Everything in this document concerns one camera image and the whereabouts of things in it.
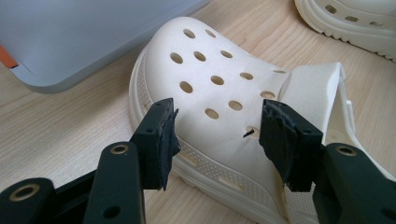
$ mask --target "white clog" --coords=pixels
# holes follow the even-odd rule
[[[293,71],[264,62],[192,18],[166,23],[132,72],[133,127],[153,102],[174,98],[182,146],[173,172],[260,223],[317,223],[310,193],[282,186],[259,144],[263,98],[290,105],[326,138],[362,149],[340,63]],[[255,129],[246,138],[243,135]]]

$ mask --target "black plastic part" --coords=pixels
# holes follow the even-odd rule
[[[137,147],[119,142],[101,154],[83,223],[145,223]]]
[[[2,224],[47,223],[57,209],[53,184],[46,178],[25,179],[0,194]]]
[[[95,172],[89,172],[56,189],[60,207],[52,223],[82,223]]]
[[[310,191],[323,133],[278,101],[264,100],[260,145],[291,191]]]
[[[180,151],[176,115],[173,99],[154,103],[130,140],[139,150],[143,189],[166,189],[172,157]]]
[[[365,153],[330,144],[322,162],[336,196],[315,189],[320,223],[396,223],[396,183],[386,179]]]

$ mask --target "textured sole edge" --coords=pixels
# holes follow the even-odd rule
[[[303,20],[318,33],[349,42],[396,63],[396,51],[388,51],[389,46],[396,46],[396,36],[386,35],[389,31],[380,32],[372,29],[369,34],[369,28],[342,22],[323,13],[315,0],[295,0],[295,5]]]

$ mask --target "clamp jaw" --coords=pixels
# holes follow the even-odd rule
[[[396,183],[360,149],[321,144],[323,133],[288,105],[264,100],[260,144],[291,191],[314,183],[323,223],[395,223]]]

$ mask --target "ventilation hole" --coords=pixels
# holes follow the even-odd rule
[[[275,73],[280,73],[280,74],[285,74],[286,73],[285,71],[282,71],[282,70],[274,70],[274,72]]]
[[[229,52],[227,52],[225,50],[222,50],[220,53],[226,58],[232,58],[233,57],[233,55],[231,53],[229,53]]]
[[[206,31],[207,34],[209,34],[213,38],[216,38],[215,34],[213,34],[213,32],[211,32],[210,30],[205,30],[205,31]]]
[[[216,112],[215,110],[213,110],[211,108],[207,108],[205,110],[205,113],[207,114],[208,117],[210,117],[212,119],[218,119],[219,118],[218,112]]]
[[[327,5],[326,10],[328,10],[330,13],[334,14],[335,12],[337,12],[337,9],[335,9],[335,7]]]
[[[201,52],[195,51],[194,52],[194,56],[196,59],[198,59],[201,62],[204,62],[206,60],[206,57],[204,54],[202,54]]]
[[[198,165],[198,160],[196,160],[195,158],[191,157],[190,155],[188,155],[187,153],[180,151],[177,154],[179,157],[181,157],[181,159],[183,159],[184,161],[188,162],[189,164],[191,164],[192,166],[197,166]]]
[[[103,213],[103,216],[105,218],[113,218],[118,216],[120,213],[120,208],[118,206],[111,206],[108,207],[105,212]]]
[[[373,26],[382,26],[383,24],[380,23],[380,22],[378,22],[378,21],[372,21],[372,22],[370,22],[370,25],[373,25]]]
[[[195,34],[194,34],[191,30],[189,30],[189,29],[184,29],[184,30],[183,30],[183,33],[184,33],[186,36],[188,36],[189,38],[191,38],[191,39],[194,39],[194,38],[195,38]]]
[[[262,93],[260,93],[260,96],[261,96],[262,98],[264,98],[264,99],[269,99],[269,100],[275,98],[274,93],[271,92],[271,91],[262,91]]]
[[[213,76],[210,78],[210,80],[212,80],[213,83],[215,83],[216,85],[223,85],[224,84],[224,80],[221,77],[218,76]]]
[[[171,53],[171,59],[175,62],[175,63],[183,63],[183,59],[180,57],[180,55],[176,54],[176,53]]]
[[[192,93],[192,86],[188,82],[180,82],[180,88],[186,93]]]
[[[346,20],[347,20],[347,21],[357,21],[358,18],[356,18],[356,17],[351,17],[351,16],[347,16],[347,17],[346,17]]]
[[[235,182],[233,182],[232,180],[229,180],[228,178],[224,177],[224,176],[219,176],[219,182],[227,185],[228,187],[232,188],[232,189],[236,189],[239,191],[244,191],[244,187],[241,184],[237,184]]]
[[[251,75],[250,73],[241,73],[241,74],[239,74],[239,76],[241,76],[241,78],[244,78],[247,80],[253,79],[253,75]]]
[[[230,101],[228,102],[228,105],[230,106],[231,109],[236,111],[239,111],[243,108],[242,105],[237,101]]]
[[[260,137],[260,131],[257,128],[252,126],[247,126],[245,129],[247,133],[250,132],[251,130],[254,131],[254,133],[250,135],[251,137],[257,137],[257,138]]]

